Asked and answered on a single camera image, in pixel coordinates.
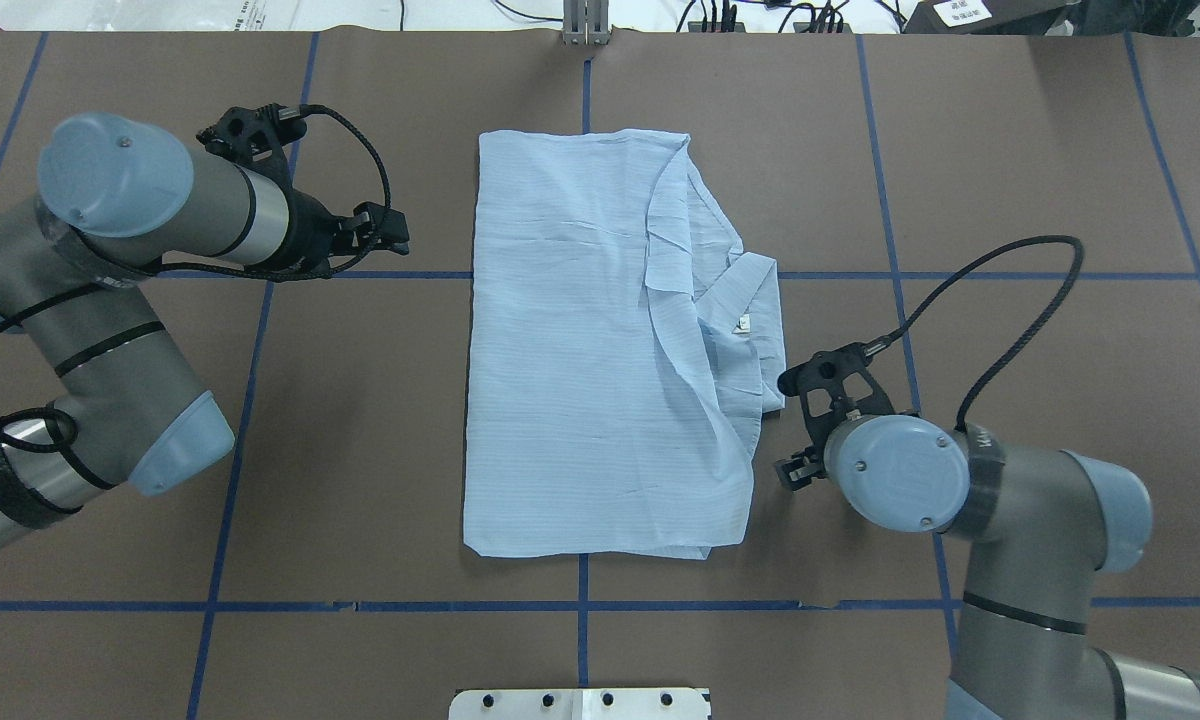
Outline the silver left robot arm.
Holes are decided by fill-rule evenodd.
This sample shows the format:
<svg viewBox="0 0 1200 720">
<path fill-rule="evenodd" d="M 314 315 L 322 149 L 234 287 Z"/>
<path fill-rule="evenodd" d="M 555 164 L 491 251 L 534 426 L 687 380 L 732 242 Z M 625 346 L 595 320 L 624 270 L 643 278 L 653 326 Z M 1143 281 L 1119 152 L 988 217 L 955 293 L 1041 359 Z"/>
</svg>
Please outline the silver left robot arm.
<svg viewBox="0 0 1200 720">
<path fill-rule="evenodd" d="M 106 110 L 68 116 L 38 154 L 37 188 L 0 214 L 0 336 L 28 336 L 62 396 L 0 418 L 0 550 L 119 486 L 161 496 L 233 452 L 220 402 L 142 286 L 203 272 L 330 280 L 376 251 L 407 256 L 376 146 L 380 202 L 338 215 L 293 182 L 288 146 L 325 104 L 230 108 L 190 149 Z"/>
</svg>

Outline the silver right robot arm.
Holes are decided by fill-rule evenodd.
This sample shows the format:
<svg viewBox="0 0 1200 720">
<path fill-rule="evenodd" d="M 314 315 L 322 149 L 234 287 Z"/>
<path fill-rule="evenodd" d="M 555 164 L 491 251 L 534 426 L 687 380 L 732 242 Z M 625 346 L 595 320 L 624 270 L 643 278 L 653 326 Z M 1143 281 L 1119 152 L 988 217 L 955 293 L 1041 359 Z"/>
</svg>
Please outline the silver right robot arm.
<svg viewBox="0 0 1200 720">
<path fill-rule="evenodd" d="M 778 462 L 788 490 L 828 479 L 876 527 L 970 546 L 947 719 L 1200 719 L 1200 673 L 1088 641 L 1098 574 L 1141 560 L 1153 526 L 1134 473 L 1007 445 L 976 425 L 896 413 L 868 366 L 884 342 L 818 352 L 776 388 L 809 446 Z"/>
</svg>

